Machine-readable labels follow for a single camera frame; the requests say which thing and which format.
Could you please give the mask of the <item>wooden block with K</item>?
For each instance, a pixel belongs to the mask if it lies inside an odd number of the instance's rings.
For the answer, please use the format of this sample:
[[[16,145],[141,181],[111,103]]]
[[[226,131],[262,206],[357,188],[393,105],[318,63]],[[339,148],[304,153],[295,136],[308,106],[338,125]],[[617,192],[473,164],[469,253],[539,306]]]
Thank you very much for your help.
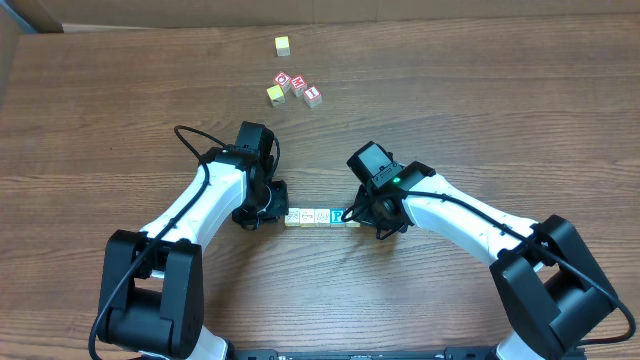
[[[299,227],[300,226],[300,209],[290,208],[288,214],[284,218],[284,224],[286,227]]]

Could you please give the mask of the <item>wooden block with umbrella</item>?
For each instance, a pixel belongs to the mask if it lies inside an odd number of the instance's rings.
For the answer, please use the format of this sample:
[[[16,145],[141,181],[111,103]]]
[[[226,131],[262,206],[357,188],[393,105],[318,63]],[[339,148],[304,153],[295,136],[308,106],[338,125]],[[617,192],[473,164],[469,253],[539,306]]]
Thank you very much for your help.
[[[301,208],[299,211],[299,223],[301,227],[315,227],[315,210]]]

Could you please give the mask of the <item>wooden block blue letter P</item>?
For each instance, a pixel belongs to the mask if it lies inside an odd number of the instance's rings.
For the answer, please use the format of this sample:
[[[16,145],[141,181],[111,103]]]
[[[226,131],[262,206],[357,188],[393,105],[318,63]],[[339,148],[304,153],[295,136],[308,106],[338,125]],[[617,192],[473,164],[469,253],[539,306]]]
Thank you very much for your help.
[[[330,226],[331,227],[344,227],[345,222],[342,220],[344,208],[331,208],[330,209]]]

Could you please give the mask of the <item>wooden block with pretzel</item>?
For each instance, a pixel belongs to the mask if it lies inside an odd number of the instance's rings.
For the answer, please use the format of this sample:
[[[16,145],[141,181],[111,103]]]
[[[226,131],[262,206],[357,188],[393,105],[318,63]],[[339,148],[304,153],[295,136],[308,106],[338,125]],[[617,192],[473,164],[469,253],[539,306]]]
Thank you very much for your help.
[[[314,225],[316,227],[331,226],[331,211],[329,209],[314,210]]]

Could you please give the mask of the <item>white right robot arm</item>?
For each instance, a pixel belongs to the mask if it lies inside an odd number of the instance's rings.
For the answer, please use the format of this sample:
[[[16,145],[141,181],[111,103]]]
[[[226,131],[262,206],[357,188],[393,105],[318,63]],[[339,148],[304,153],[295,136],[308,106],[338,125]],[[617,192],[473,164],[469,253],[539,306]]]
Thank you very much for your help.
[[[509,215],[451,186],[434,169],[413,162],[353,157],[360,180],[344,220],[370,223],[377,238],[417,226],[440,234],[489,267],[513,329],[494,349],[497,359],[563,359],[597,344],[589,333],[614,310],[637,329],[577,229],[552,215],[543,222]]]

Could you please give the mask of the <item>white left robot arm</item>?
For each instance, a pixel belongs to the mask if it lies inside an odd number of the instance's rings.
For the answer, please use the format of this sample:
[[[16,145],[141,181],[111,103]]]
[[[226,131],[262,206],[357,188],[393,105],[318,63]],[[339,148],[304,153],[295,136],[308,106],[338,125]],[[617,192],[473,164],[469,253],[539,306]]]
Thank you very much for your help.
[[[204,324],[203,254],[226,218],[254,231],[288,212],[286,184],[273,178],[281,150],[231,145],[198,155],[194,180],[156,220],[107,241],[97,342],[144,359],[225,359],[229,342]]]

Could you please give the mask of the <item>wooden block yellow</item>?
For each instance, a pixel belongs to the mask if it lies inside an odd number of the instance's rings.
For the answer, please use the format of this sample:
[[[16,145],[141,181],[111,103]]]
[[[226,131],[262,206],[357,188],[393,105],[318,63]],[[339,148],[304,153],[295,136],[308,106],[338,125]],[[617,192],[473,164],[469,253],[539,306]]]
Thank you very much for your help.
[[[280,85],[273,85],[267,90],[269,101],[273,107],[279,106],[286,102],[286,96]]]
[[[276,54],[278,57],[286,57],[291,54],[290,42],[288,36],[280,36],[274,39]]]

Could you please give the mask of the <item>wooden block red letter I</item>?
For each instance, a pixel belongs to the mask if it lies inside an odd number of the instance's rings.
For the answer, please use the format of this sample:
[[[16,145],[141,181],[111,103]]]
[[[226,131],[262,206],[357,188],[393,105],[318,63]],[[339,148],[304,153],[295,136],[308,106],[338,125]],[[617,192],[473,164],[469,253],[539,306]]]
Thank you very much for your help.
[[[322,103],[322,94],[316,86],[309,86],[303,92],[303,97],[310,108],[314,108]]]

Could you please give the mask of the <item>wooden block red letter M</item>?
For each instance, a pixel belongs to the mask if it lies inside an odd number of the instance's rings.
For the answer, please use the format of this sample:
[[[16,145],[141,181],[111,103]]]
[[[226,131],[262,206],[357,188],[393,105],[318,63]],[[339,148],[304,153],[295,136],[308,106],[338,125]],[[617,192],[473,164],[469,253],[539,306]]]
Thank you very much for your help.
[[[290,79],[290,87],[296,97],[302,97],[308,83],[302,75],[296,75]]]

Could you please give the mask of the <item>wooden block red letter C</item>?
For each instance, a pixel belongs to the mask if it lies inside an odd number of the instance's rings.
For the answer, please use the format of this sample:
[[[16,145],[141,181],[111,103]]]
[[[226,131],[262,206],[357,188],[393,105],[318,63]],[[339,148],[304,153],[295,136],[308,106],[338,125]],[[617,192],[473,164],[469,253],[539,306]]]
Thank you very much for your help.
[[[291,77],[285,72],[279,72],[273,78],[273,83],[279,85],[283,93],[287,93],[291,89]]]

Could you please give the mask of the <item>far wooden block yellow top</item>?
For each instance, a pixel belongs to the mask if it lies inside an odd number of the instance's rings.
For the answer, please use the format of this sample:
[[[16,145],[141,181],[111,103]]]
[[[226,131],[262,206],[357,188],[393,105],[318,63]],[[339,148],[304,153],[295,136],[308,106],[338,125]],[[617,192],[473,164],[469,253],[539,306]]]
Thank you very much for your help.
[[[280,36],[274,39],[276,54],[278,57],[286,57],[291,54],[290,42],[288,36]]]

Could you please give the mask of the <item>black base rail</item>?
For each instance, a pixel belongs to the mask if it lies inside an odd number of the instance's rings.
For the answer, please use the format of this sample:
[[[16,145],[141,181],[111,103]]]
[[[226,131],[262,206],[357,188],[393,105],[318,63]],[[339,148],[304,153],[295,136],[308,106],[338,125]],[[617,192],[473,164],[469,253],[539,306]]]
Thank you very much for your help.
[[[449,347],[438,351],[278,352],[273,349],[235,349],[232,360],[498,360],[492,347]]]

